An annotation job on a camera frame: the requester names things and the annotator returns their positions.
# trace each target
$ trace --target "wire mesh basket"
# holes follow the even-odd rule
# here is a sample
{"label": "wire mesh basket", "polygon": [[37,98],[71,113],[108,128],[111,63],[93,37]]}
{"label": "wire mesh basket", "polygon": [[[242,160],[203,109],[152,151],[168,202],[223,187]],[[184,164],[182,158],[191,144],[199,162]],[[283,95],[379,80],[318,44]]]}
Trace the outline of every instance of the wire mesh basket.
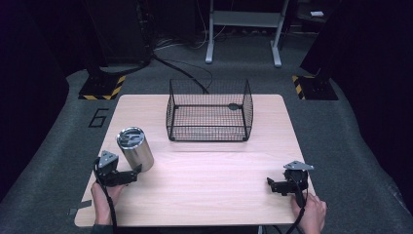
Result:
{"label": "wire mesh basket", "polygon": [[168,137],[173,141],[247,141],[253,106],[248,80],[169,80]]}

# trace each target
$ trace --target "gray carpet floor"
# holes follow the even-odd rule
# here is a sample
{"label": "gray carpet floor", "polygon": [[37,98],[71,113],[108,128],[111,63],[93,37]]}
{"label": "gray carpet floor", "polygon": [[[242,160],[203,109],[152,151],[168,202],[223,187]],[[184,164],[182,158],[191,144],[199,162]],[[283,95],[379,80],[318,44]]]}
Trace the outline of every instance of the gray carpet floor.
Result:
{"label": "gray carpet floor", "polygon": [[[172,46],[155,53],[162,59],[179,61],[170,63],[196,78],[210,78],[206,69],[213,79],[248,79],[253,94],[283,96],[304,159],[316,167],[311,172],[314,187],[329,205],[323,233],[413,233],[412,215],[403,207],[393,180],[360,136],[357,120],[340,88],[332,82],[339,97],[336,101],[298,98],[291,77],[308,74],[299,65],[314,36],[289,35],[281,51],[282,68],[273,65],[271,39],[255,36],[218,41],[212,64],[205,64],[207,45],[200,49]],[[0,204],[0,233],[90,232],[90,228],[77,227],[75,216],[68,211],[81,202],[119,97],[78,99],[87,78],[86,71],[67,77],[70,91],[65,106]],[[153,60],[127,75],[119,96],[168,94],[171,78],[185,76]],[[103,126],[88,128],[99,108],[108,109],[99,112],[106,116]],[[188,230],[174,229],[174,233]],[[277,233],[271,226],[266,230]]]}

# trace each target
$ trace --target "white metal frame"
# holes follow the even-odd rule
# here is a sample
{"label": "white metal frame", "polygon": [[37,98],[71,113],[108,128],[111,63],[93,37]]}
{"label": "white metal frame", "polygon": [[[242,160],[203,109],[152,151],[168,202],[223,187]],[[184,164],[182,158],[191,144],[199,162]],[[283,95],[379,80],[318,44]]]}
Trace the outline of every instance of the white metal frame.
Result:
{"label": "white metal frame", "polygon": [[282,25],[285,18],[288,0],[283,1],[282,11],[280,13],[254,13],[254,12],[228,12],[214,11],[213,0],[210,0],[209,7],[209,41],[206,50],[206,63],[212,63],[214,35],[213,27],[215,25],[233,25],[233,26],[257,26],[273,27],[277,29],[274,40],[270,42],[273,52],[275,67],[282,66],[278,44],[282,32]]}

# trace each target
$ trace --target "metal cylinder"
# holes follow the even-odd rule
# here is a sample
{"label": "metal cylinder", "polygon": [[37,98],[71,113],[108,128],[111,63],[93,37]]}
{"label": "metal cylinder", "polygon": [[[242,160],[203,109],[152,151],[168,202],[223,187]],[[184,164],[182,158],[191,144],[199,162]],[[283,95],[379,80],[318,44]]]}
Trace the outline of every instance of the metal cylinder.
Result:
{"label": "metal cylinder", "polygon": [[142,172],[154,165],[154,157],[146,140],[145,133],[137,127],[123,129],[116,137],[119,147],[134,170],[142,164]]}

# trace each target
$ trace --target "table top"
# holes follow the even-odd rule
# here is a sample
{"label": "table top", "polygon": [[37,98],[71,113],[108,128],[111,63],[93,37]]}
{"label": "table top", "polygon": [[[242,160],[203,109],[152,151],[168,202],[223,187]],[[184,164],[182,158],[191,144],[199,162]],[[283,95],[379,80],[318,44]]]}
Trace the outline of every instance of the table top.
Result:
{"label": "table top", "polygon": [[[118,171],[130,171],[116,142],[127,127],[145,133],[154,166],[126,187],[116,215],[119,226],[270,225],[294,222],[289,196],[272,193],[267,177],[284,181],[283,165],[304,162],[284,101],[252,95],[248,141],[170,141],[166,128],[169,95],[121,96],[102,150],[119,155]],[[91,174],[82,201],[92,199]],[[315,193],[309,179],[309,192]],[[94,224],[94,205],[80,209],[78,226]]]}

